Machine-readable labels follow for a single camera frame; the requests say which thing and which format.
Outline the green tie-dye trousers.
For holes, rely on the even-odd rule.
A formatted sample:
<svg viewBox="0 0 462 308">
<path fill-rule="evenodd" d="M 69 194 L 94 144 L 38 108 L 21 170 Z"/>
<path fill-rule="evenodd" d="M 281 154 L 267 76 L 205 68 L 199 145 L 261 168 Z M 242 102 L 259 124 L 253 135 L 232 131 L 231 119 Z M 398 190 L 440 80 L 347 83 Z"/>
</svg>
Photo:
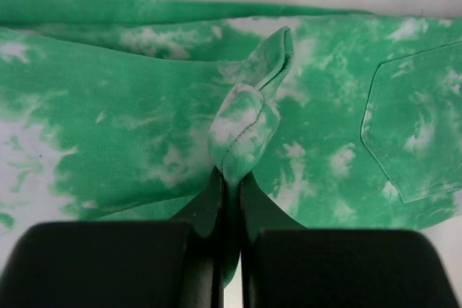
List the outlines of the green tie-dye trousers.
<svg viewBox="0 0 462 308">
<path fill-rule="evenodd" d="M 308 227 L 461 213 L 461 21 L 1 0 L 1 261 L 46 221 L 171 217 L 219 169 Z"/>
</svg>

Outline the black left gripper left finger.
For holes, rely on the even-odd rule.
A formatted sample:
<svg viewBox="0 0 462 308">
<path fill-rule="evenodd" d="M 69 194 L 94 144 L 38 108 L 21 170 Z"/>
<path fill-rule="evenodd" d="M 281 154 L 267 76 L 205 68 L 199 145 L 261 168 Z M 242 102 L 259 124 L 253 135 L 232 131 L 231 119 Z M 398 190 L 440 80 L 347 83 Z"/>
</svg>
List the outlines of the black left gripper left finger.
<svg viewBox="0 0 462 308">
<path fill-rule="evenodd" d="M 226 187 L 206 187 L 162 221 L 29 228 L 1 274 L 3 307 L 221 307 Z"/>
</svg>

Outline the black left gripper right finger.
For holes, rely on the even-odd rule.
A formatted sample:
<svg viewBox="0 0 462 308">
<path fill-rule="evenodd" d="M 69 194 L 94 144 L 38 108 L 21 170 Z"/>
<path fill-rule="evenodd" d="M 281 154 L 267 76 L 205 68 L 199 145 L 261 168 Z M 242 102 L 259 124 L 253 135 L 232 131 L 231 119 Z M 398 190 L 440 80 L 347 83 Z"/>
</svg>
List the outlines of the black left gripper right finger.
<svg viewBox="0 0 462 308">
<path fill-rule="evenodd" d="M 246 175 L 239 187 L 245 307 L 457 307 L 422 234 L 297 223 Z"/>
</svg>

